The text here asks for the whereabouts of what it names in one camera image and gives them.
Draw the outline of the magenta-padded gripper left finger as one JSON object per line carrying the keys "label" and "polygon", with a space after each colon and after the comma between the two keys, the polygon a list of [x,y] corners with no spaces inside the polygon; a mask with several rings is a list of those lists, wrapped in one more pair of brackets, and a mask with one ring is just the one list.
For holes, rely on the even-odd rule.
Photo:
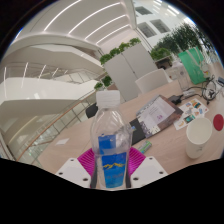
{"label": "magenta-padded gripper left finger", "polygon": [[94,152],[88,149],[78,158],[69,158],[56,175],[84,188],[95,188],[97,173]]}

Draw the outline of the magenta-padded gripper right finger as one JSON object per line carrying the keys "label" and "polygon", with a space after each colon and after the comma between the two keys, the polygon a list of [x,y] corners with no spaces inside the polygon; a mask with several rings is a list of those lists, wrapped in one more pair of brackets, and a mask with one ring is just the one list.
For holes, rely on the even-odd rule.
{"label": "magenta-padded gripper right finger", "polygon": [[128,188],[140,188],[167,175],[168,173],[153,156],[146,157],[137,149],[130,149],[127,170]]}

